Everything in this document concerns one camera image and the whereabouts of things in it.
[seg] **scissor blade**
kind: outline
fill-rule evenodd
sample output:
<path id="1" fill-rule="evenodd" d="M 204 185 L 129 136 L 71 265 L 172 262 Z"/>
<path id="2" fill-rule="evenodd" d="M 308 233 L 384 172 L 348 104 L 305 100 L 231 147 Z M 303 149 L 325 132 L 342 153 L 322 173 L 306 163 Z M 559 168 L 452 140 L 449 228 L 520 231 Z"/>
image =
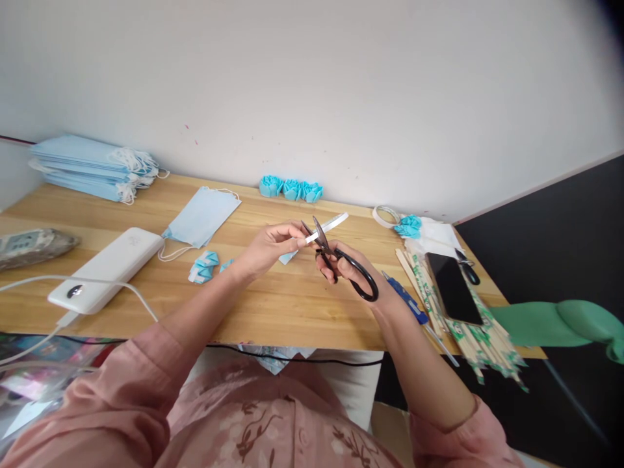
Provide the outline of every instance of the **scissor blade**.
<path id="1" fill-rule="evenodd" d="M 310 229 L 310 228 L 307 226 L 307 224 L 306 224 L 303 220 L 301 220 L 301 224 L 303 225 L 304 229 L 307 231 L 307 235 L 308 235 L 308 236 L 311 236 L 311 235 L 313 234 L 313 233 L 312 233 L 312 229 Z M 317 244 L 319 247 L 323 247 L 323 244 L 321 244 L 321 243 L 319 242 L 319 238 L 318 238 L 318 237 L 317 237 L 314 241 L 316 242 L 316 244 Z"/>
<path id="2" fill-rule="evenodd" d="M 315 216 L 312 216 L 312 219 L 314 220 L 314 224 L 317 227 L 317 233 L 318 233 L 317 244 L 322 247 L 329 248 L 330 245 L 327 243 L 327 237 L 325 237 L 325 232 L 323 232 L 323 228 L 320 226 L 319 220 L 317 220 Z"/>

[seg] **bundle of wooden sticks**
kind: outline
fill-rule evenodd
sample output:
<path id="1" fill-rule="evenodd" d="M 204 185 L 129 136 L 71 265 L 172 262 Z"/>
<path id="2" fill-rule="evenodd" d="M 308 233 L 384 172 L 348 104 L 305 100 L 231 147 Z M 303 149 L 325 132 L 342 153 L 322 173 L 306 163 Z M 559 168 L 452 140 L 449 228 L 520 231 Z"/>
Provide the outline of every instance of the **bundle of wooden sticks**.
<path id="1" fill-rule="evenodd" d="M 528 392 L 518 375 L 520 367 L 526 367 L 527 364 L 515 350 L 509 333 L 494 319 L 468 282 L 466 284 L 483 319 L 482 326 L 458 322 L 444 316 L 427 267 L 416 255 L 410 255 L 401 249 L 396 249 L 396 254 L 424 304 L 435 334 L 439 338 L 443 338 L 445 333 L 453 337 L 464 358 L 473 368 L 479 383 L 484 383 L 482 369 L 491 367 L 503 376 L 513 378 L 522 390 Z"/>

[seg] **person's left hand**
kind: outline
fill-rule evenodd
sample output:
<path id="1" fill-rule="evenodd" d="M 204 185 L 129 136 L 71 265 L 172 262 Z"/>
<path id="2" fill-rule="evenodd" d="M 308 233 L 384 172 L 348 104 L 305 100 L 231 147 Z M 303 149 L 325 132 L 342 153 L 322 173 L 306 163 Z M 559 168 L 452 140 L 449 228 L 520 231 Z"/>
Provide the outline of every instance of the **person's left hand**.
<path id="1" fill-rule="evenodd" d="M 263 227 L 232 266 L 236 265 L 243 274 L 256 280 L 268 272 L 281 255 L 306 245 L 303 228 L 301 221 L 295 220 Z"/>

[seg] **pink cloth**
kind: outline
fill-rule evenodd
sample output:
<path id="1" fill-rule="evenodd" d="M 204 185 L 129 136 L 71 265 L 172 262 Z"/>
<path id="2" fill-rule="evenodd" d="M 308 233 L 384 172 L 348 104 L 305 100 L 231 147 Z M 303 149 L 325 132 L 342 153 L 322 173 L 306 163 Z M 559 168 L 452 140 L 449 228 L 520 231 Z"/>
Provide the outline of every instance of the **pink cloth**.
<path id="1" fill-rule="evenodd" d="M 314 366 L 290 363 L 273 376 L 241 359 L 179 394 L 195 360 L 154 324 L 98 372 L 76 379 L 63 407 L 29 428 L 1 466 L 400 466 L 347 419 Z M 449 434 L 412 415 L 417 467 L 523 466 L 477 402 L 475 414 Z"/>

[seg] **blue surgical mask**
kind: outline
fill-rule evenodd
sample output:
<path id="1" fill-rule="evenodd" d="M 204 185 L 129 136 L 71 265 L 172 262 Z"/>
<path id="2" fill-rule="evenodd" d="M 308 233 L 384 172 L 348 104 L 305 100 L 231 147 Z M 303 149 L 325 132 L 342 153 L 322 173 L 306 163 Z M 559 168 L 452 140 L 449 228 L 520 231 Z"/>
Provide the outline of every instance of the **blue surgical mask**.
<path id="1" fill-rule="evenodd" d="M 30 166 L 43 172 L 47 182 L 114 202 L 132 204 L 137 189 L 160 177 L 148 153 L 74 135 L 43 141 L 31 152 Z"/>
<path id="2" fill-rule="evenodd" d="M 241 201 L 229 190 L 200 188 L 162 234 L 195 248 L 205 246 Z"/>
<path id="3" fill-rule="evenodd" d="M 79 192 L 95 195 L 106 200 L 122 202 L 126 205 L 134 203 L 136 189 L 129 183 L 90 183 L 75 177 L 68 177 L 67 174 L 44 174 L 44 179 L 48 183 L 60 185 L 66 189 L 77 190 Z"/>

